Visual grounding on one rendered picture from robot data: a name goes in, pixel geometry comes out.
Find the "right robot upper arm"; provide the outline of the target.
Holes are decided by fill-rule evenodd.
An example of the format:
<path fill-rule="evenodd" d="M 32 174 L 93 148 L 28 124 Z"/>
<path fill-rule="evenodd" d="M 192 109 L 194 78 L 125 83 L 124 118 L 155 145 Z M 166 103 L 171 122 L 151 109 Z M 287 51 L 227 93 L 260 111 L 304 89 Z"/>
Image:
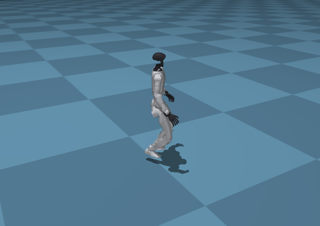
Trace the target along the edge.
<path fill-rule="evenodd" d="M 154 98 L 156 99 L 156 96 L 159 94 L 159 91 L 161 89 L 161 82 L 162 77 L 160 74 L 155 74 L 154 76 Z"/>

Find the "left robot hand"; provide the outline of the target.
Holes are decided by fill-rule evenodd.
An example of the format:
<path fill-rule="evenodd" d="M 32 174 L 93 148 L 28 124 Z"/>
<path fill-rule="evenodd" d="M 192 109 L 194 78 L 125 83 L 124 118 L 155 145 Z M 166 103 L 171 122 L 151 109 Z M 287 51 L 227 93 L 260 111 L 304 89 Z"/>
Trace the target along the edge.
<path fill-rule="evenodd" d="M 169 94 L 168 91 L 165 91 L 165 93 L 166 93 L 165 95 L 168 97 L 169 101 L 174 102 L 174 97 L 171 94 Z"/>

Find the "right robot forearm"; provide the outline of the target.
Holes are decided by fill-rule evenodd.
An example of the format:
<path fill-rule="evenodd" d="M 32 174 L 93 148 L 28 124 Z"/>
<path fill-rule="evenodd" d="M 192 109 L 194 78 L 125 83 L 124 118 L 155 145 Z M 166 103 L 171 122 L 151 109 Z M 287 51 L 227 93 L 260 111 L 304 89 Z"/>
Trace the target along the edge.
<path fill-rule="evenodd" d="M 160 110 L 161 110 L 163 113 L 165 113 L 166 115 L 168 115 L 168 114 L 169 114 L 169 111 L 167 110 L 167 108 L 166 108 L 166 106 L 165 106 L 165 104 L 164 104 L 164 102 L 163 102 L 163 100 L 162 100 L 162 96 L 161 96 L 160 94 L 158 94 L 158 95 L 156 96 L 156 100 L 157 100 L 157 104 L 158 104 L 159 107 L 160 107 Z"/>

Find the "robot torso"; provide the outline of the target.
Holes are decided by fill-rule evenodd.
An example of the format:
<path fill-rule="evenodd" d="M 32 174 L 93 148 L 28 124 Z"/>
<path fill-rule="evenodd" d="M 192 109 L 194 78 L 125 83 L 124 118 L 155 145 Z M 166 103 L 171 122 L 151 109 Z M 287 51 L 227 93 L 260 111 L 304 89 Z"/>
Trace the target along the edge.
<path fill-rule="evenodd" d="M 154 67 L 155 68 L 155 67 Z M 153 68 L 153 69 L 154 69 Z M 160 84 L 160 91 L 159 91 L 159 94 L 161 94 L 161 96 L 163 95 L 164 93 L 164 86 L 165 86 L 165 80 L 166 80 L 166 77 L 165 77 L 165 72 L 163 70 L 162 67 L 160 67 L 162 69 L 162 71 L 159 71 L 160 69 L 158 69 L 157 71 L 153 71 L 152 70 L 152 75 L 151 75 L 151 83 L 152 83 L 152 95 L 154 96 L 154 76 L 155 74 L 160 74 L 161 76 L 161 84 Z M 159 105 L 157 104 L 157 100 L 153 97 L 152 99 L 152 102 L 151 102 L 151 109 L 153 110 L 153 107 L 154 106 L 157 106 L 159 107 Z"/>

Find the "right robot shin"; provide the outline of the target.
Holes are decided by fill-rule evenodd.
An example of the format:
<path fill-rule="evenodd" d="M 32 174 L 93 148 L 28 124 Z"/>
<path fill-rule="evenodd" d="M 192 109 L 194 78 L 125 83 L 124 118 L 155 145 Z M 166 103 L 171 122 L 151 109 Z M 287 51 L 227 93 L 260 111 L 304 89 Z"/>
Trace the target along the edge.
<path fill-rule="evenodd" d="M 152 151 L 152 150 L 155 151 L 155 150 L 157 150 L 157 149 L 160 149 L 160 148 L 168 145 L 169 143 L 171 143 L 171 142 L 169 142 L 169 140 L 170 140 L 169 137 L 168 137 L 167 135 L 165 135 L 165 136 L 162 137 L 160 140 L 158 140 L 158 141 L 155 143 L 155 145 L 149 149 L 149 151 Z"/>

